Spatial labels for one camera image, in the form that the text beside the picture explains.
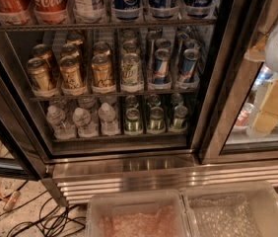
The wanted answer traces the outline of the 7up can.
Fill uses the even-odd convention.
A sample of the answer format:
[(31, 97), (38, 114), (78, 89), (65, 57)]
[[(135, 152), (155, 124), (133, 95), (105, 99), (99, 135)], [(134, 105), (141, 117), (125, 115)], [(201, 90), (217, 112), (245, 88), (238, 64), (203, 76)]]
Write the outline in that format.
[(121, 89), (125, 92), (138, 92), (143, 87), (141, 59), (137, 53), (127, 53), (121, 58)]
[(122, 45), (121, 53), (123, 55), (128, 54), (128, 53), (137, 53), (137, 54), (139, 54), (140, 49), (134, 41), (126, 41)]

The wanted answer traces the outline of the red bull can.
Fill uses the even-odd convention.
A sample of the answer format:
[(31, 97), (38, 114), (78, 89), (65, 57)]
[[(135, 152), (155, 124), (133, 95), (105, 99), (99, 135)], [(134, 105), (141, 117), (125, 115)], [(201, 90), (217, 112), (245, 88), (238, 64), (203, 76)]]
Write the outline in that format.
[(190, 82), (199, 58), (200, 53), (198, 50), (188, 48), (183, 52), (182, 60), (178, 67), (178, 83)]
[(171, 52), (166, 48), (159, 48), (154, 53), (152, 68), (152, 84), (159, 89), (170, 87), (170, 61)]

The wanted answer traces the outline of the middle green can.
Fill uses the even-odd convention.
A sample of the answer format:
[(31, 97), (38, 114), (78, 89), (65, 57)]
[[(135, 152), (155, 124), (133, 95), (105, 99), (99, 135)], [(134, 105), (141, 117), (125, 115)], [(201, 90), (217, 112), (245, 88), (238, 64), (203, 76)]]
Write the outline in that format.
[(153, 107), (149, 112), (148, 132), (158, 134), (165, 131), (165, 115), (161, 107)]

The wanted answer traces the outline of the left red bull can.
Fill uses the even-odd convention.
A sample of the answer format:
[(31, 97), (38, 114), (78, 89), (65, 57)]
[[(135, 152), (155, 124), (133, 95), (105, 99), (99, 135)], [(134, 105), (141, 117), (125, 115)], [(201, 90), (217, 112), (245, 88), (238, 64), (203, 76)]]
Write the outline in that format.
[(152, 68), (152, 84), (159, 89), (170, 87), (170, 61), (171, 52), (166, 48), (159, 48), (154, 53)]

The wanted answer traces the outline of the front right gold can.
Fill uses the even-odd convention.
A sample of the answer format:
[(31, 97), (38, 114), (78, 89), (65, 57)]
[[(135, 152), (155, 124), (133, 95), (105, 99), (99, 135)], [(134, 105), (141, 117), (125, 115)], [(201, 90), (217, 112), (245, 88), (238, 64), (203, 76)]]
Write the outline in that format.
[(110, 58), (105, 54), (97, 54), (92, 58), (91, 66), (93, 92), (100, 94), (114, 92), (116, 85)]

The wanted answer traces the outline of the gold can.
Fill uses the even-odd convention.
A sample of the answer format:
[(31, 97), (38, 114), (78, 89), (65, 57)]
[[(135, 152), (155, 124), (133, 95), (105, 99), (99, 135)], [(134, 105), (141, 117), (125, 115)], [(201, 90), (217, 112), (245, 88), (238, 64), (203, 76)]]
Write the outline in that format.
[(114, 92), (116, 85), (110, 58), (105, 54), (97, 54), (92, 58), (91, 66), (93, 92), (100, 94)]
[(76, 44), (73, 44), (73, 43), (65, 43), (62, 46), (61, 56), (62, 57), (74, 56), (78, 60), (82, 60), (82, 54), (81, 54), (80, 48)]
[(32, 90), (37, 97), (53, 97), (58, 94), (52, 70), (42, 58), (31, 58), (27, 62), (27, 71), (33, 84)]
[(64, 94), (69, 96), (83, 95), (87, 87), (78, 58), (72, 55), (64, 56), (60, 59), (59, 66), (62, 77), (61, 89)]
[(93, 55), (98, 55), (98, 54), (105, 54), (107, 56), (111, 55), (110, 46), (107, 42), (98, 41), (94, 44), (94, 46), (93, 46)]
[(57, 78), (59, 75), (59, 67), (55, 55), (51, 47), (47, 44), (38, 44), (33, 47), (33, 56), (42, 58), (51, 69), (52, 76)]

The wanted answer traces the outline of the rear right gold can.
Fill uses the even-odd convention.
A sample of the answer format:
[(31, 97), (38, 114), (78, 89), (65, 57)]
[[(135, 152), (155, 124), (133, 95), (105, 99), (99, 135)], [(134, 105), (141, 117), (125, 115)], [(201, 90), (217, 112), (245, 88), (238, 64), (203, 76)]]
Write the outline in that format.
[(111, 55), (110, 46), (107, 42), (98, 41), (94, 44), (94, 46), (93, 46), (93, 55), (98, 55), (98, 54), (105, 54), (107, 56)]

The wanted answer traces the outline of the front middle gold can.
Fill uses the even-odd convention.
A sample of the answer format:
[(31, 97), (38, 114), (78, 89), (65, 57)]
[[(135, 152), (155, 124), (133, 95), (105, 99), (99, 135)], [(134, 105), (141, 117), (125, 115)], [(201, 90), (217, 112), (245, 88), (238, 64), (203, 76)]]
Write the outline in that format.
[(83, 95), (87, 87), (78, 58), (72, 55), (64, 56), (60, 59), (59, 66), (62, 77), (61, 89), (64, 94), (69, 96)]

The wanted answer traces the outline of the front left gold can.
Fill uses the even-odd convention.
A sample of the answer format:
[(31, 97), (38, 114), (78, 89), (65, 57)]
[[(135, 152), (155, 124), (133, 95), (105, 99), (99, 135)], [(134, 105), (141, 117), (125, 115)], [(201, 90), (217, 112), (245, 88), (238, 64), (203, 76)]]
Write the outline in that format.
[(53, 97), (58, 94), (52, 70), (42, 58), (31, 58), (27, 62), (27, 71), (33, 84), (32, 90), (37, 97)]

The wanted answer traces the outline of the rear left gold can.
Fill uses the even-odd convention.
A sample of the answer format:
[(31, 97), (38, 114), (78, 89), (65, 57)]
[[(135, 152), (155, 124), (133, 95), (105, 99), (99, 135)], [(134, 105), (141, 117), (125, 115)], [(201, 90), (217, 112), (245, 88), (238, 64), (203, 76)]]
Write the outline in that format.
[(59, 75), (59, 67), (55, 55), (51, 47), (47, 44), (38, 44), (33, 47), (33, 56), (42, 58), (51, 69), (52, 76), (57, 78)]

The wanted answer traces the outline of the clear plastic bin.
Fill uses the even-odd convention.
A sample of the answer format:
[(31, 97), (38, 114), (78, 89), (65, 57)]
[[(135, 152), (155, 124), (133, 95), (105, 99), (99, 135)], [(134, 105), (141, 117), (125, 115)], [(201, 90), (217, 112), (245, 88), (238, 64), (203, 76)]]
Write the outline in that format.
[(179, 192), (162, 190), (94, 196), (86, 237), (191, 237)]
[(193, 237), (278, 237), (278, 196), (268, 182), (182, 192)]

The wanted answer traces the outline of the right water bottle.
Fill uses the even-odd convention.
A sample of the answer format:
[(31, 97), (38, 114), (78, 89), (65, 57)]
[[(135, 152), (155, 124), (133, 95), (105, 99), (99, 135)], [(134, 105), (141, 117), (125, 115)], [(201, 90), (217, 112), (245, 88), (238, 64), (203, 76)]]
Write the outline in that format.
[(114, 108), (103, 103), (99, 109), (99, 118), (101, 121), (101, 130), (103, 135), (113, 136), (119, 134), (119, 123)]

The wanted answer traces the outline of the middle water bottle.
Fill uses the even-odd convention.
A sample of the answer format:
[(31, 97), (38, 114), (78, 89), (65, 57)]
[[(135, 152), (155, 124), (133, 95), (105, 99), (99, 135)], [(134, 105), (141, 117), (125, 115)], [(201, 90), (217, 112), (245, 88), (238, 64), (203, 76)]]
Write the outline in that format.
[(95, 137), (99, 134), (98, 125), (93, 121), (91, 114), (87, 110), (76, 108), (72, 119), (77, 126), (80, 137)]

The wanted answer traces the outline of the left pepsi bottle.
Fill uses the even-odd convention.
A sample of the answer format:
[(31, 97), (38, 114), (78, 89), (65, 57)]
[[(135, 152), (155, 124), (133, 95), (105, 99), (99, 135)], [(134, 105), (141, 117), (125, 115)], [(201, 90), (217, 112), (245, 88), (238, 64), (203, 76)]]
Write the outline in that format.
[(113, 0), (113, 2), (117, 19), (132, 21), (139, 17), (140, 0)]

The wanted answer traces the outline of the right coca-cola bottle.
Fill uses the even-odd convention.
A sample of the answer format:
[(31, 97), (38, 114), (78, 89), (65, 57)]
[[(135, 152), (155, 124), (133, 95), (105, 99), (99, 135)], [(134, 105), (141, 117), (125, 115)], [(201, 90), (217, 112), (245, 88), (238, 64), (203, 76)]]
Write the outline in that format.
[(35, 16), (40, 24), (58, 25), (69, 22), (68, 0), (34, 0)]

